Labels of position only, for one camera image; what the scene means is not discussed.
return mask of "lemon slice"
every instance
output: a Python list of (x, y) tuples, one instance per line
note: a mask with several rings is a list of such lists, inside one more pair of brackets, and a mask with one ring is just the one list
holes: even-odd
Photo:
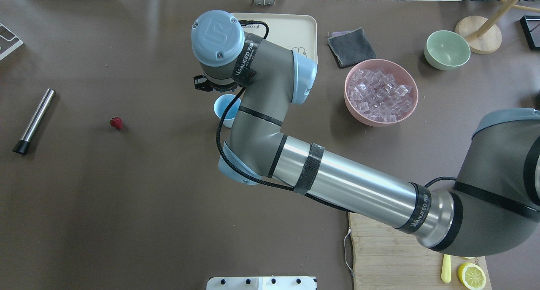
[(481, 290), (486, 286), (486, 274), (474, 263), (463, 263), (457, 269), (457, 276), (470, 290)]

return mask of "folded cloth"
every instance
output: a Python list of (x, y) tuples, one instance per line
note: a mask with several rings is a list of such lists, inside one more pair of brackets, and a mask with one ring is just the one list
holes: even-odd
[(362, 28), (334, 32), (326, 39), (337, 59), (339, 67), (356, 65), (364, 60), (376, 58), (366, 33)]

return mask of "mint green bowl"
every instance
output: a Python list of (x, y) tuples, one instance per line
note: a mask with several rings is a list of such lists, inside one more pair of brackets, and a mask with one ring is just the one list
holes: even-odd
[(467, 63), (471, 50), (462, 36), (449, 30), (438, 30), (428, 37), (424, 56), (432, 67), (451, 70)]

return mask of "cutting board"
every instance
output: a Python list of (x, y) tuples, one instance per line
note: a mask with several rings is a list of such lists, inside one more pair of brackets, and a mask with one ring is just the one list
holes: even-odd
[(353, 242), (355, 290), (467, 290), (457, 277), (462, 263), (476, 263), (486, 273), (486, 258), (451, 257), (452, 280), (440, 280), (443, 255), (422, 247), (414, 236), (373, 219), (349, 213)]

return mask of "red strawberry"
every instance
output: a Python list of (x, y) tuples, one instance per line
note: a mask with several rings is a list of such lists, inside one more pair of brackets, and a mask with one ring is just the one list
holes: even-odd
[(122, 130), (122, 119), (120, 117), (111, 118), (110, 123), (117, 130)]

